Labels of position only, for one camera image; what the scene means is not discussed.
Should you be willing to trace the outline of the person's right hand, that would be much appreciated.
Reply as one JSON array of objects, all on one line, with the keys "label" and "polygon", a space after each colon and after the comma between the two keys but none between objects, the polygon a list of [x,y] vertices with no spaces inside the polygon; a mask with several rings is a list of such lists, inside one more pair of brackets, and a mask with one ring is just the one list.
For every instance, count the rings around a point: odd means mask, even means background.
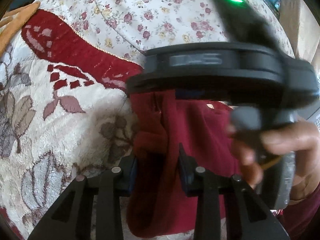
[{"label": "person's right hand", "polygon": [[[227,128],[233,138],[231,153],[239,161],[245,181],[255,188],[263,179],[263,169],[255,161],[255,152],[238,139],[233,125]],[[296,173],[290,199],[301,201],[319,185],[319,130],[316,125],[300,120],[286,127],[261,133],[259,141],[267,152],[275,155],[296,153]]]}]

